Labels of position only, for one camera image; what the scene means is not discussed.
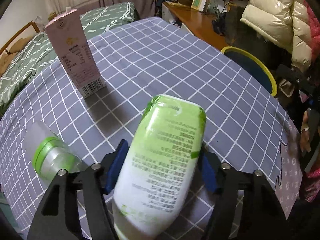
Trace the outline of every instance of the clear plastic bottle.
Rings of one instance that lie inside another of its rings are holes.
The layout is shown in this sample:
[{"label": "clear plastic bottle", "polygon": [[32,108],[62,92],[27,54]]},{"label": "clear plastic bottle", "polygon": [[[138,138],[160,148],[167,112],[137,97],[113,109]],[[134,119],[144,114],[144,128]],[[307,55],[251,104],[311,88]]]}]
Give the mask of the clear plastic bottle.
[{"label": "clear plastic bottle", "polygon": [[47,184],[61,169],[72,173],[87,167],[43,122],[32,124],[25,135],[23,146],[36,173]]}]

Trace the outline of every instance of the yellow rimmed stool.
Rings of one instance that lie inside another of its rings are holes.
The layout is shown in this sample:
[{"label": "yellow rimmed stool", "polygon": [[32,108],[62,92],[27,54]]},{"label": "yellow rimmed stool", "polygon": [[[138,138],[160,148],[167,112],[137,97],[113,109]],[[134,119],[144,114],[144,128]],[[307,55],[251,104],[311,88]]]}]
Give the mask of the yellow rimmed stool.
[{"label": "yellow rimmed stool", "polygon": [[277,94],[275,78],[254,55],[236,47],[224,47],[221,52],[252,75],[273,97]]}]

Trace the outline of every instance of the pillow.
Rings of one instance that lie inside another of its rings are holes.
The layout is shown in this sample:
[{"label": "pillow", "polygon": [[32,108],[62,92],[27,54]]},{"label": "pillow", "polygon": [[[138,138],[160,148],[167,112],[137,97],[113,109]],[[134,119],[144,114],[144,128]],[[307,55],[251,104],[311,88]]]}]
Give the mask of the pillow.
[{"label": "pillow", "polygon": [[18,53],[12,53],[9,54],[5,57],[5,59],[2,61],[2,58],[4,57],[4,55],[1,57],[0,59],[0,77],[4,74],[4,72],[7,70],[7,68],[9,67],[11,61],[13,60],[13,58],[17,55]]},{"label": "pillow", "polygon": [[8,54],[6,54],[5,52],[3,52],[1,58],[0,58],[0,68],[2,67],[2,65],[5,64],[6,62],[6,58],[8,57]]},{"label": "pillow", "polygon": [[16,41],[11,48],[9,49],[9,53],[15,53],[15,52],[20,52],[23,50],[23,48],[31,41],[32,36],[26,37],[26,38],[21,38],[18,41]]}]

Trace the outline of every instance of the pink milk carton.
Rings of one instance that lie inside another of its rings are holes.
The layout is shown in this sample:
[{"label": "pink milk carton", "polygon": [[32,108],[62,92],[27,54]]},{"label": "pink milk carton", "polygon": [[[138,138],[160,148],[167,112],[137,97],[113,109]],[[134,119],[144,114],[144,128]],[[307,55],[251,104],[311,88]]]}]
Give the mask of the pink milk carton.
[{"label": "pink milk carton", "polygon": [[76,9],[67,8],[65,13],[47,24],[45,32],[64,69],[84,98],[105,87]]}]

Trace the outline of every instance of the barcode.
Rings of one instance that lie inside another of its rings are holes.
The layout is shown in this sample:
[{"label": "barcode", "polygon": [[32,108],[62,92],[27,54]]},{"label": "barcode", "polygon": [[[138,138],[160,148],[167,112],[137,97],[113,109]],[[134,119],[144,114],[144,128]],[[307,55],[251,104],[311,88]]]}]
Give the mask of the barcode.
[{"label": "barcode", "polygon": [[84,92],[84,94],[86,96],[89,96],[89,95],[91,95],[92,93],[98,91],[101,88],[103,88],[103,84],[102,84],[100,78],[98,78],[95,81],[93,81],[93,82],[87,84],[86,86],[84,86],[82,88],[82,90],[83,90],[83,92]]}]

